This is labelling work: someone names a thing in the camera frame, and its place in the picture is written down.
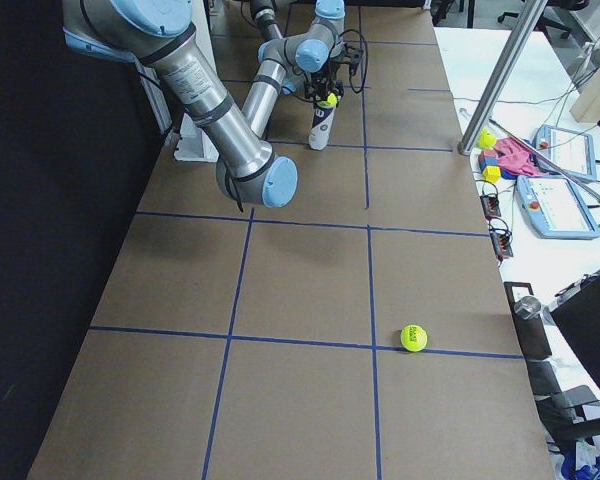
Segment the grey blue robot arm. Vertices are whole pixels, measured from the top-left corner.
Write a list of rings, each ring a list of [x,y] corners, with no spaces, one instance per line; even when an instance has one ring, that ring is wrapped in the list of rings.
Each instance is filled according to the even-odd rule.
[[[258,50],[259,69],[242,107],[251,129],[260,136],[268,124],[280,94],[304,91],[312,104],[313,117],[308,144],[313,150],[326,148],[342,97],[337,81],[337,62],[344,57],[342,39],[346,16],[342,1],[318,1],[308,30],[282,35],[276,12],[284,1],[252,1],[251,18],[264,43]]]
[[[264,59],[238,106],[196,43],[190,2],[65,1],[62,8],[71,48],[156,71],[218,151],[216,178],[227,197],[268,208],[292,200],[297,167],[261,137],[286,76],[283,64]]]

